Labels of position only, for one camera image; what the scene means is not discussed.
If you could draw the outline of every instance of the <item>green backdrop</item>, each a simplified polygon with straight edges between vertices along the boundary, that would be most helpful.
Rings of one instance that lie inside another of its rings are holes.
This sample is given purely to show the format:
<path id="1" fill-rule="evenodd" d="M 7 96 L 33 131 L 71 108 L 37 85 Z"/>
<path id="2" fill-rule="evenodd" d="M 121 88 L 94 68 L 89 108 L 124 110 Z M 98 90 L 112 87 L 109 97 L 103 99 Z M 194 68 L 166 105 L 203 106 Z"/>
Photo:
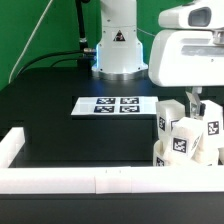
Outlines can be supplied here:
<path id="1" fill-rule="evenodd" d="M 0 0 L 0 90 L 8 84 L 9 74 L 48 2 Z M 189 0 L 137 0 L 138 28 L 158 33 L 159 13 L 186 2 Z M 89 46 L 94 48 L 101 38 L 100 0 L 83 4 L 83 10 Z M 140 32 L 138 37 L 144 46 L 144 60 L 148 63 L 153 37 Z M 56 51 L 76 50 L 78 47 L 75 0 L 54 0 L 16 72 L 35 57 Z M 46 60 L 35 66 L 48 65 L 49 60 Z"/>

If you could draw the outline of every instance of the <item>black tabletop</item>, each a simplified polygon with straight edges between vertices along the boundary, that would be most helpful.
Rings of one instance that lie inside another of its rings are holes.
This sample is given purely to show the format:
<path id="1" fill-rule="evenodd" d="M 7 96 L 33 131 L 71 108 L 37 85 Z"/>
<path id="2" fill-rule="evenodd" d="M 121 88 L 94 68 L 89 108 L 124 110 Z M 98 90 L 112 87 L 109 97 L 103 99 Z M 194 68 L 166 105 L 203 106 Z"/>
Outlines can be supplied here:
<path id="1" fill-rule="evenodd" d="M 202 99 L 223 103 L 222 87 Z M 78 97 L 158 96 L 188 106 L 184 88 L 146 77 L 94 79 L 76 68 L 30 69 L 0 92 L 0 136 L 25 129 L 11 167 L 150 166 L 155 115 L 71 116 Z M 222 223 L 223 193 L 0 195 L 0 223 Z"/>

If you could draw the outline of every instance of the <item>black warning label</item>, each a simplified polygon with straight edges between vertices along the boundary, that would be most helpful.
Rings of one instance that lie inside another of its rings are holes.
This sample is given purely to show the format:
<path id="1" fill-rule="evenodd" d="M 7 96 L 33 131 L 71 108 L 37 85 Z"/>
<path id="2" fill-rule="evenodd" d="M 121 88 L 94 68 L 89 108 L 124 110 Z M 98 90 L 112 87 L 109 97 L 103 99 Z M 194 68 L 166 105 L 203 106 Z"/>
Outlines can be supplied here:
<path id="1" fill-rule="evenodd" d="M 114 41 L 125 41 L 124 35 L 120 30 L 118 31 L 116 37 L 114 38 Z"/>

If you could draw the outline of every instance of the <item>white cube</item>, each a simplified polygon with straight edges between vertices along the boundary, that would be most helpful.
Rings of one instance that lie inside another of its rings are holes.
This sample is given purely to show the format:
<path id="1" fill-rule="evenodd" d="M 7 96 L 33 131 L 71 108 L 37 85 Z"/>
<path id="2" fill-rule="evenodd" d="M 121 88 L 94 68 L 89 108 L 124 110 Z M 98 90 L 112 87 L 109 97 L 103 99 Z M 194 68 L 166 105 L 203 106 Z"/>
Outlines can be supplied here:
<path id="1" fill-rule="evenodd" d="M 194 155 L 203 130 L 203 121 L 187 117 L 182 118 L 176 123 L 171 132 L 164 158 L 167 159 L 167 153 L 170 151 L 191 158 Z"/>
<path id="2" fill-rule="evenodd" d="M 158 140 L 153 149 L 153 166 L 167 166 L 167 161 L 163 159 L 163 143 Z"/>
<path id="3" fill-rule="evenodd" d="M 158 136 L 164 143 L 170 137 L 174 125 L 185 117 L 185 106 L 176 100 L 165 100 L 156 103 Z"/>
<path id="4" fill-rule="evenodd" d="M 224 147 L 223 108 L 210 100 L 201 102 L 206 106 L 205 114 L 203 117 L 195 117 L 204 121 L 204 133 L 199 142 L 199 147 L 202 150 Z"/>
<path id="5" fill-rule="evenodd" d="M 193 159 L 201 165 L 217 166 L 219 162 L 219 150 L 210 149 L 204 151 L 201 150 L 200 147 L 197 147 Z"/>
<path id="6" fill-rule="evenodd" d="M 169 151 L 166 154 L 167 164 L 169 166 L 198 166 L 199 164 L 187 156 Z"/>
<path id="7" fill-rule="evenodd" d="M 224 147 L 219 148 L 219 159 L 220 159 L 221 163 L 224 165 Z"/>

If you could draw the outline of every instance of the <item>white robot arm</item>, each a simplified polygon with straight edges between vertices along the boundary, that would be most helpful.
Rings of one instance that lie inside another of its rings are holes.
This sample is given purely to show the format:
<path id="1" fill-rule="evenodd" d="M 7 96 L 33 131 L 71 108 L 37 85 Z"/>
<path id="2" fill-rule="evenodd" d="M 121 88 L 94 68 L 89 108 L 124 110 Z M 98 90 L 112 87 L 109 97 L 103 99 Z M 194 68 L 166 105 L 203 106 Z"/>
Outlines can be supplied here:
<path id="1" fill-rule="evenodd" d="M 153 43 L 149 77 L 155 84 L 224 85 L 223 9 L 222 0 L 198 0 L 160 14 L 160 25 L 169 30 Z"/>
<path id="2" fill-rule="evenodd" d="M 136 0 L 101 0 L 102 38 L 93 75 L 127 80 L 147 74 L 142 43 L 137 38 Z"/>
<path id="3" fill-rule="evenodd" d="M 209 100 L 200 101 L 198 94 L 202 86 L 224 85 L 223 9 L 223 0 L 197 0 L 159 16 L 160 26 L 169 30 L 161 31 L 153 42 L 149 77 L 159 86 L 193 86 L 186 91 L 193 119 L 181 119 L 171 131 L 166 127 L 179 120 L 183 109 L 177 102 L 175 107 L 168 101 L 158 102 L 159 142 L 155 144 L 154 164 L 218 164 L 218 149 L 224 146 L 223 108 Z M 200 121 L 203 131 L 194 136 Z"/>

